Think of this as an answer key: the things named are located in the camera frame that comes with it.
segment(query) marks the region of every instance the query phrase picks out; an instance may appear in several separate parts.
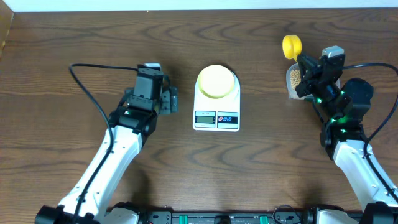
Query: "cable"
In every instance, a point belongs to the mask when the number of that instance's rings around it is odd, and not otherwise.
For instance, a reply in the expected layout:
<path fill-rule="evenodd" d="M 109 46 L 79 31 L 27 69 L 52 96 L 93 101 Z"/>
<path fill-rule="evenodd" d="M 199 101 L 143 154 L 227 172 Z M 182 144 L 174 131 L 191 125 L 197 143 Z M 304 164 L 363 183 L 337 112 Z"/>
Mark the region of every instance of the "cable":
<path fill-rule="evenodd" d="M 282 208 L 282 207 L 289 207 L 289 208 L 291 208 L 291 209 L 293 210 L 293 212 L 296 214 L 296 216 L 298 217 L 298 219 L 300 220 L 300 221 L 298 221 L 297 223 L 293 223 L 293 224 L 300 224 L 300 223 L 301 223 L 301 215 L 299 215 L 299 214 L 296 212 L 296 210 L 294 210 L 293 207 L 291 207 L 290 205 L 281 205 L 281 206 L 275 208 L 274 212 L 272 212 L 272 219 L 273 219 L 277 224 L 281 224 L 281 222 L 279 222 L 279 221 L 276 219 L 275 214 L 276 214 L 276 211 L 278 211 L 278 209 L 280 209 L 280 208 Z"/>
<path fill-rule="evenodd" d="M 358 65 L 350 65 L 343 67 L 342 69 L 352 69 L 352 68 L 362 68 L 362 67 L 387 67 L 393 69 L 393 71 L 396 72 L 398 75 L 398 68 L 396 68 L 393 65 L 387 64 L 387 63 L 362 63 Z M 372 160 L 370 159 L 370 154 L 368 153 L 368 144 L 369 142 L 375 137 L 375 135 L 383 128 L 383 126 L 390 120 L 391 116 L 394 114 L 395 110 L 397 109 L 398 106 L 398 95 L 396 98 L 396 101 L 394 103 L 394 106 L 392 107 L 390 113 L 387 115 L 387 117 L 384 119 L 384 121 L 380 124 L 380 126 L 368 137 L 367 139 L 363 139 L 365 142 L 364 147 L 363 147 L 363 154 L 364 158 L 368 161 L 369 165 L 371 166 L 373 172 L 376 174 L 376 176 L 380 179 L 381 183 L 384 185 L 384 187 L 387 190 L 387 195 L 391 194 L 391 197 L 398 203 L 398 197 L 395 195 L 394 191 L 395 188 L 391 188 L 388 186 L 387 182 L 382 178 L 381 174 L 379 171 L 377 171 L 376 167 L 372 163 Z"/>
<path fill-rule="evenodd" d="M 101 116 L 103 117 L 103 119 L 105 120 L 106 126 L 108 128 L 108 132 L 109 132 L 109 138 L 110 138 L 110 144 L 108 149 L 106 150 L 106 154 L 105 156 L 102 158 L 101 162 L 99 162 L 98 167 L 94 170 L 93 174 L 91 175 L 91 177 L 88 179 L 88 182 L 86 183 L 81 195 L 79 196 L 79 200 L 77 202 L 76 205 L 76 209 L 75 209 L 75 214 L 73 215 L 73 223 L 76 223 L 77 221 L 77 217 L 79 215 L 79 211 L 80 211 L 80 207 L 83 203 L 83 201 L 85 200 L 85 196 L 86 193 L 88 191 L 88 188 L 90 187 L 92 181 L 94 180 L 95 176 L 97 175 L 97 173 L 100 171 L 101 167 L 103 166 L 103 164 L 105 163 L 105 160 L 108 158 L 108 156 L 111 154 L 112 152 L 112 148 L 113 148 L 113 142 L 114 142 L 114 138 L 113 138 L 113 133 L 112 133 L 112 128 L 111 125 L 109 123 L 108 117 L 106 116 L 104 110 L 102 109 L 102 107 L 100 106 L 100 104 L 94 99 L 94 96 L 91 95 L 91 93 L 85 88 L 85 86 L 79 81 L 79 79 L 76 77 L 75 73 L 73 72 L 73 67 L 94 67 L 94 68 L 110 68 L 110 69 L 122 69 L 122 70 L 132 70 L 132 71 L 138 71 L 138 69 L 136 68 L 130 68 L 130 67 L 120 67 L 120 66 L 107 66 L 107 65 L 93 65 L 93 64 L 85 64 L 85 63 L 76 63 L 76 64 L 71 64 L 69 65 L 69 72 L 70 75 L 73 77 L 73 79 L 76 81 L 76 83 L 79 85 L 79 87 L 86 93 L 86 95 L 88 96 L 88 98 L 93 102 L 93 104 L 97 107 L 97 109 L 99 110 L 99 112 L 101 113 Z"/>

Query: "scale control panel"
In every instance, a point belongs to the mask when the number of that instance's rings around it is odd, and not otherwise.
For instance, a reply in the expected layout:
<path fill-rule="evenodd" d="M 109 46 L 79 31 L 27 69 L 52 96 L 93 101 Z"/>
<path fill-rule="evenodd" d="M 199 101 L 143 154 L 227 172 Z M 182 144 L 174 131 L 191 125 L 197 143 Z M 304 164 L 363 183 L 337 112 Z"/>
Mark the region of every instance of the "scale control panel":
<path fill-rule="evenodd" d="M 224 111 L 196 111 L 195 128 L 238 129 L 239 113 Z"/>

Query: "yellow scoop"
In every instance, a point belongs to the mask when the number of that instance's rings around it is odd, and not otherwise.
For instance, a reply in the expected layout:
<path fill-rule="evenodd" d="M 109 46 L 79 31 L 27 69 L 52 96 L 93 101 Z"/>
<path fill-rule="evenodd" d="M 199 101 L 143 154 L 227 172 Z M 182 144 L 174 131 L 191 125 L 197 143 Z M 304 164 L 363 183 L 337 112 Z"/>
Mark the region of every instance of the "yellow scoop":
<path fill-rule="evenodd" d="M 287 35 L 282 42 L 285 57 L 294 59 L 297 62 L 297 56 L 301 53 L 301 40 L 296 35 Z"/>

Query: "green connector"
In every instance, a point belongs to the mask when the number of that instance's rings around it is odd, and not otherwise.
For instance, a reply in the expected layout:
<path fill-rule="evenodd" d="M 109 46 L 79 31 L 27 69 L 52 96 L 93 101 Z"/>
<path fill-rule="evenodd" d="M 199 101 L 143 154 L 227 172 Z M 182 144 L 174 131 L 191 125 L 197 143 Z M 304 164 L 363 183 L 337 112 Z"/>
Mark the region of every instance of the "green connector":
<path fill-rule="evenodd" d="M 268 222 L 268 216 L 260 216 L 260 224 L 269 224 Z"/>
<path fill-rule="evenodd" d="M 188 216 L 180 215 L 180 224 L 188 224 Z"/>

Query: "brown object in corner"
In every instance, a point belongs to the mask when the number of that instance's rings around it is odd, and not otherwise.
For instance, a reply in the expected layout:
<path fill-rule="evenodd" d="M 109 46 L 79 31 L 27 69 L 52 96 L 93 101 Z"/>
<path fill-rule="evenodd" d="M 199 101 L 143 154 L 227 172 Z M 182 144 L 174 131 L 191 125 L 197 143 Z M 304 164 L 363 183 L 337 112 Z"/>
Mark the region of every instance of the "brown object in corner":
<path fill-rule="evenodd" d="M 8 36 L 8 32 L 10 31 L 13 16 L 14 12 L 8 8 L 4 1 L 0 0 L 0 59 L 2 49 L 6 45 L 6 38 Z"/>

